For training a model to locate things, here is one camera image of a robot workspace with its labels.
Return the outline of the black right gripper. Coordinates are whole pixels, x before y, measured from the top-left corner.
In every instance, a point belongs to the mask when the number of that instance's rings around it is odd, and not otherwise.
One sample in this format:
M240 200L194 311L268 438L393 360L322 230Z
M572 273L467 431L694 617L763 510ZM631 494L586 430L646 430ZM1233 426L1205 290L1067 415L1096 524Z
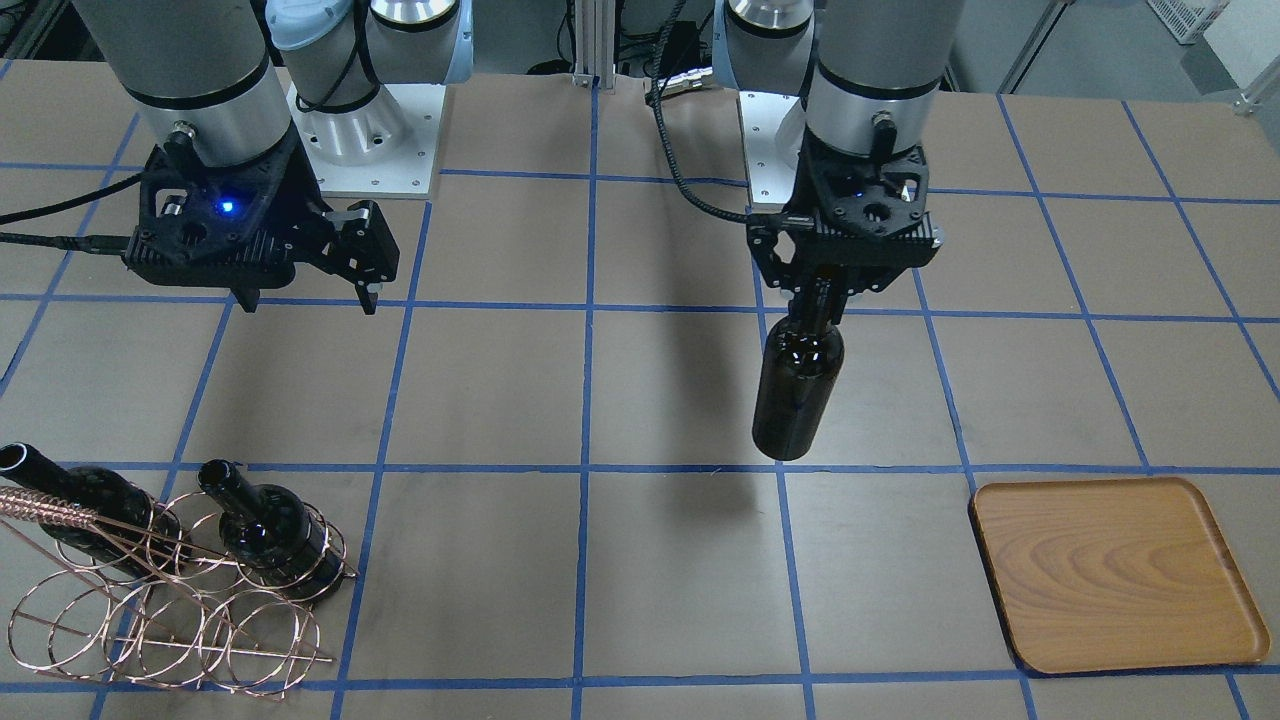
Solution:
M330 209L296 128L236 167L200 160L196 138L193 126L177 126L148 156L122 254L129 270L160 286L229 290L256 313L261 291L288 286L305 263L349 282L364 314L376 313L401 251L374 201Z

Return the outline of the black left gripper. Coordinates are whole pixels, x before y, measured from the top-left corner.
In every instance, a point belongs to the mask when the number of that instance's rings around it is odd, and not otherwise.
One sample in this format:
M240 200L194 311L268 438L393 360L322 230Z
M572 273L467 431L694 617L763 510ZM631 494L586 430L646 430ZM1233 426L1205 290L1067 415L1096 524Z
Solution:
M928 187L920 145L877 163L805 140L792 197L781 211L748 217L748 249L769 287L799 291L836 268L846 293L881 292L942 247L925 209Z

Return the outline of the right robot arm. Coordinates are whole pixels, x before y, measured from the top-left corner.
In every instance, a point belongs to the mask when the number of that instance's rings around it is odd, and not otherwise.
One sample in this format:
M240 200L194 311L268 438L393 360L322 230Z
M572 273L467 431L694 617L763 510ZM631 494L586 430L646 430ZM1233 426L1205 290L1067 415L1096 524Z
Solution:
M401 251L381 196L428 192L429 128L474 68L468 1L78 1L155 135L136 228L109 251L141 279L220 288L252 313L306 264L372 314Z

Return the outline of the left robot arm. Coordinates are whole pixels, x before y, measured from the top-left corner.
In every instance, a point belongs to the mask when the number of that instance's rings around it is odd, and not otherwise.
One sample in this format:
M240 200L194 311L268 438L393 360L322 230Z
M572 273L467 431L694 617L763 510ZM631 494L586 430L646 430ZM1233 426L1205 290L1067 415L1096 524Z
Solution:
M745 94L794 97L795 172L748 215L762 279L795 297L879 292L941 242L923 135L960 1L722 1L717 67Z

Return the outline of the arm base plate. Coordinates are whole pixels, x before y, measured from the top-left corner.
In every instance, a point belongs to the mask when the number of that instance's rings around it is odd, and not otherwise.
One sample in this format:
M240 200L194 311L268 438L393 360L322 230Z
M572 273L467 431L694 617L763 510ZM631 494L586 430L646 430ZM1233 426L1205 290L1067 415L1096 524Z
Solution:
M436 173L447 87L385 85L367 105L346 114L303 113L296 86L291 115L328 196L428 200Z
M800 97L742 92L739 95L742 151L754 211L781 211L794 195L805 129Z

